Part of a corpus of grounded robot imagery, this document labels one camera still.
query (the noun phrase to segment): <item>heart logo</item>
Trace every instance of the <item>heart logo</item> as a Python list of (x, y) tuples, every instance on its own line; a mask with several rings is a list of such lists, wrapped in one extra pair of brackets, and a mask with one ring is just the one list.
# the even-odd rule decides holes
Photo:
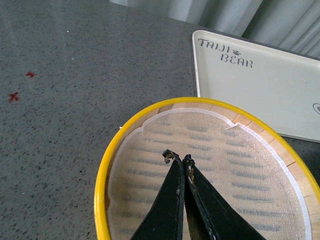
[(313, 109), (320, 114), (320, 104), (319, 103), (314, 103), (313, 105)]

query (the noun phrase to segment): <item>wooden slat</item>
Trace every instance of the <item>wooden slat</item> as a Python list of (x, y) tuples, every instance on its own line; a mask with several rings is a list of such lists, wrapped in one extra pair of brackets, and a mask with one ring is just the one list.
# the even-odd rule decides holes
[(270, 142), (272, 142), (275, 138), (274, 136), (272, 136), (268, 131), (263, 130), (262, 132), (260, 132), (260, 137), (263, 138), (263, 140), (265, 140), (268, 144)]
[(185, 108), (210, 110), (212, 108), (212, 104), (202, 102), (187, 102)]
[(215, 112), (217, 114), (223, 114), (225, 112), (225, 108), (224, 107), (221, 107), (221, 106), (216, 106), (216, 105), (213, 105), (212, 108), (210, 109), (210, 111), (212, 112)]
[(294, 162), (291, 165), (288, 166), (289, 171), (293, 175), (294, 179), (298, 183), (298, 186), (302, 192), (302, 195), (304, 197), (313, 195), (313, 189), (305, 175), (305, 173), (302, 171), (300, 166)]
[(148, 120), (149, 118), (153, 117), (154, 115), (158, 114), (159, 113), (159, 108), (155, 109), (155, 110), (152, 110), (151, 112), (148, 112), (146, 115), (145, 115), (145, 120)]
[(260, 134), (264, 129), (262, 128), (262, 126), (256, 124), (255, 122), (250, 122), (247, 127), (249, 129), (251, 129), (252, 131), (254, 131), (257, 134)]
[(249, 123), (251, 123), (251, 120), (243, 115), (238, 114), (236, 118), (232, 121), (234, 124), (240, 123), (244, 126), (247, 126)]
[(295, 159), (292, 157), (292, 155), (276, 139), (270, 142), (269, 145), (280, 156), (286, 166), (295, 162)]
[(225, 116), (227, 119), (233, 121), (239, 114), (237, 112), (226, 109), (222, 116)]
[(304, 198), (306, 207), (308, 208), (311, 224), (320, 224), (320, 205), (314, 193)]
[(172, 106), (172, 109), (183, 109), (186, 106), (186, 102), (175, 103)]
[(167, 106), (163, 106), (163, 107), (161, 107), (161, 108), (159, 109), (159, 113), (168, 111), (168, 110), (172, 109), (173, 106), (174, 106), (173, 104), (167, 105)]

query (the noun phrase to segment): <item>black tongs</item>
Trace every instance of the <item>black tongs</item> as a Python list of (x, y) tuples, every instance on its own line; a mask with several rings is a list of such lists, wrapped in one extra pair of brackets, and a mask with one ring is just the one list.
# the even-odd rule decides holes
[(151, 210), (131, 240), (182, 240), (184, 205), (192, 240), (265, 240), (224, 200), (188, 154), (173, 160)]

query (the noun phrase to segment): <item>speckled countertop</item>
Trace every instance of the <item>speckled countertop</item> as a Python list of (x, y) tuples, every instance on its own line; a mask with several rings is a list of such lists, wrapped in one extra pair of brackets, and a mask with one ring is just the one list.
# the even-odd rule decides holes
[[(96, 239), (108, 143), (139, 110), (197, 95), (203, 28), (106, 0), (4, 0), (0, 19), (0, 238)], [(320, 144), (286, 140), (319, 182)]]

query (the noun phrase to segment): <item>white tray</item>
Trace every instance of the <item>white tray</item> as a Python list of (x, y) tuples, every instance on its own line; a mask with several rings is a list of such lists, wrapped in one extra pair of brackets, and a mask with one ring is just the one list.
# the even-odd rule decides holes
[(282, 136), (320, 142), (320, 61), (198, 30), (198, 97), (256, 116)]

